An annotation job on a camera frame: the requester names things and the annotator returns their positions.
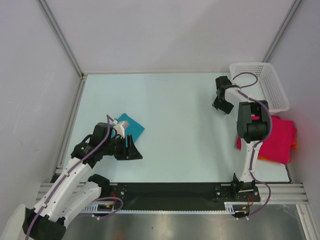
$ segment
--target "white wall panel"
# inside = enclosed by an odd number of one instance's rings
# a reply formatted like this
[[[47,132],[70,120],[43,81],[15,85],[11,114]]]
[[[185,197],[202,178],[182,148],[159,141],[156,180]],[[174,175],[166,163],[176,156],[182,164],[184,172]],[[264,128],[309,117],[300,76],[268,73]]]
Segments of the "white wall panel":
[[[0,234],[50,178],[79,84],[35,0],[0,3]]]
[[[304,1],[271,59],[291,105],[291,109],[284,116],[294,120],[297,127],[298,147],[292,151],[295,177],[303,182],[318,225],[320,223],[319,12],[320,1]]]
[[[228,71],[261,61],[293,0],[47,0],[88,72]]]

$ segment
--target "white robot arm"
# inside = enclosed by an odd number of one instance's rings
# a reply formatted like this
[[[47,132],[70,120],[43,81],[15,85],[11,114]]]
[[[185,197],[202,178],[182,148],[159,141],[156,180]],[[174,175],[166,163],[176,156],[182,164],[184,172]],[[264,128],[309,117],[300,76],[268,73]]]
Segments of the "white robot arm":
[[[132,136],[124,135],[124,123],[117,124],[114,128],[104,122],[98,123],[93,134],[75,146],[67,166],[47,194],[33,209],[25,209],[22,228],[27,237],[29,235],[34,240],[61,240],[66,228],[82,209],[98,198],[110,196],[110,181],[98,174],[89,177],[82,189],[73,194],[81,179],[93,171],[103,156],[114,156],[117,160],[143,158]],[[110,128],[118,129],[120,134],[111,137]]]
[[[237,113],[236,129],[241,138],[241,152],[234,175],[238,182],[247,186],[242,187],[238,192],[251,191],[254,185],[246,183],[253,182],[251,173],[254,174],[260,147],[271,130],[269,113],[267,112],[268,103],[265,100],[256,101],[246,96],[240,92],[239,86],[231,83],[227,76],[218,77],[215,82],[217,97],[212,105],[226,114],[231,111]],[[259,118],[252,120],[252,115]]]

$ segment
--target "metal floor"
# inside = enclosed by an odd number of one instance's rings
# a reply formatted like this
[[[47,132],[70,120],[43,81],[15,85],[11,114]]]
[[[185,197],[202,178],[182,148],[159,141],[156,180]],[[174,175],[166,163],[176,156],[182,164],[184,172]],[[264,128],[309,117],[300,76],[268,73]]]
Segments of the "metal floor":
[[[295,205],[268,205],[250,220],[231,215],[116,214],[75,219],[63,240],[305,240]]]

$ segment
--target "blue towel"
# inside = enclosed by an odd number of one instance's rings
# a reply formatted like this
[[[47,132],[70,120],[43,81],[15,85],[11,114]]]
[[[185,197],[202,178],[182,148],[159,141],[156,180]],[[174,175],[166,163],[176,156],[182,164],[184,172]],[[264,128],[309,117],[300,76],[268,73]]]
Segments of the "blue towel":
[[[131,117],[129,117],[126,113],[122,114],[116,120],[118,122],[127,121],[129,123],[129,126],[124,130],[124,134],[126,136],[132,135],[134,142],[137,141],[137,139],[140,137],[142,132],[145,130],[145,128],[143,126],[141,126],[139,123],[137,123]]]

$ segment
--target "white plastic basket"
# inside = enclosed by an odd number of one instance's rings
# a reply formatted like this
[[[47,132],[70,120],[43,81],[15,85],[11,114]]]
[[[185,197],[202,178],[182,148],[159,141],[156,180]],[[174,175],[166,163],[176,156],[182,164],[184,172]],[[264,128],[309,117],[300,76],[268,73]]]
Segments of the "white plastic basket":
[[[275,68],[266,62],[239,62],[230,65],[231,79],[243,72],[257,75],[257,84],[245,87],[241,91],[256,100],[266,100],[271,114],[289,110],[290,105]],[[249,74],[238,76],[233,83],[244,86],[255,82],[255,77]]]

